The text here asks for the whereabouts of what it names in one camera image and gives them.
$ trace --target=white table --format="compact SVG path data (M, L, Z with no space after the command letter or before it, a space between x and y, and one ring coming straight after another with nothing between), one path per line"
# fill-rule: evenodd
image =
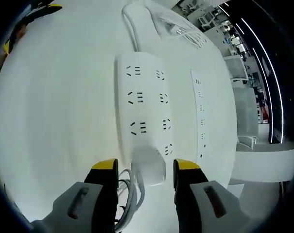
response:
M114 62L133 51L121 17L126 1L58 2L64 8L29 25L0 75L0 174L30 221L44 217L94 163L120 159ZM227 186L236 146L229 74L210 41L199 51L181 41L144 47L164 60L170 75L175 154L196 162L193 68L206 83L210 121L210 146L200 165L209 179ZM165 185L146 189L126 232L178 232L172 180L170 169Z

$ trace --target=desk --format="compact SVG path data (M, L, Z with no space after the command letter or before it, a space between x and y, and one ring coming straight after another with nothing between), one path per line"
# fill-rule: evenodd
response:
M52 202L73 183L83 181L94 163L120 159L115 56L134 50L121 16L126 1L59 3L64 6L61 11L29 25L0 74L0 175L30 221L43 218ZM235 156L236 113L218 49L208 41L198 51L181 37L142 45L164 60L169 73L173 145L181 159L197 159L190 69L206 81L211 90L206 93L211 146L201 167L211 180L227 186ZM208 158L214 163L207 163ZM178 231L172 163L167 168L165 185L146 189L145 202L129 230Z
M213 27L208 31L204 32L204 34L214 43L214 45L219 49L221 55L223 57L234 55L233 51L235 51L233 45L228 44L226 41L225 34L219 27Z
M191 14L189 14L187 16L187 19L189 20L189 22L191 22L194 26L199 27L198 24L198 18L202 17L206 14L206 12L204 10L202 10L201 8L196 9L195 11L193 11Z

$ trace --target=white chair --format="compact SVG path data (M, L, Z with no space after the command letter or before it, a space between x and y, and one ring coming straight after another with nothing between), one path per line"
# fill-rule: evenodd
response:
M259 131L254 89L233 88L233 93L238 123L238 143L253 149Z
M196 10L199 7L198 0L193 0L190 4L187 5L190 11Z

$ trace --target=ceiling light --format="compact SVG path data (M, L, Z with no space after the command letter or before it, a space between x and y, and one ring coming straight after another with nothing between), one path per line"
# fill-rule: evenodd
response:
M218 6L228 17L230 17L230 15L221 7L221 6Z
M281 127L281 140L280 142L283 143L283 137L284 137L284 112L283 112L283 101L282 101L282 96L281 96L281 90L279 88L279 84L278 84L278 80L277 80L277 74L274 71L274 67L272 65L272 62L266 52L266 50L264 49L262 43L260 42L260 40L258 39L257 35L254 33L254 31L251 29L251 27L245 22L245 20L242 18L242 21L245 23L245 25L249 28L249 30L254 34L255 38L258 40L259 44L261 45L262 50L264 51L266 57L268 58L268 61L270 63L270 66L272 68L276 83L277 83L277 88L278 88L278 93L279 93L279 101L280 101L280 105L281 105L281 119L282 119L282 127Z
M243 34L245 34L245 33L243 32L243 30L239 27L238 24L236 24L236 26L238 26L238 28L240 29L240 31L241 31Z
M269 89L269 84L268 84L268 80L267 80L267 77L265 76L265 72L264 72L264 69L262 67L262 64L259 60L259 57L255 51L255 49L253 48L253 51L255 53L255 56L257 57L257 60L259 62L259 65L262 69L262 72L263 72L263 75L264 75L264 79L265 79L265 83L267 84L267 89L268 89L268 93L269 93L269 99L270 99L270 108L271 108L271 129L272 129L272 132L271 132L271 139L270 139L270 142L272 143L272 138L273 138L273 108L272 108L272 100L271 100L271 95L270 95L270 89Z

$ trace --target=electrical outlet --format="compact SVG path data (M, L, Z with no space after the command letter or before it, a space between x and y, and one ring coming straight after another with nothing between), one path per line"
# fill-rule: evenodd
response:
M130 127L132 128L131 134L133 135L137 135L138 133L147 133L146 122L132 122Z
M205 133L201 133L201 139L205 140Z
M169 144L164 148L164 154L169 155L173 153L173 145Z
M133 93L131 91L127 95L129 97L128 103L130 103L130 104L134 104L134 102L143 103L143 93L142 92Z
M126 67L126 75L129 77L140 76L141 69L140 69L140 67L127 66Z
M170 130L172 127L171 120L169 119L163 120L162 125L163 125L163 130Z
M168 104L168 96L167 94L160 93L160 102L164 104Z
M198 91L198 92L197 92L197 97L198 97L198 98L203 98L203 95L202 95L202 92L201 92L201 91Z
M163 74L164 74L163 71L156 70L156 77L157 77L159 80L165 80Z

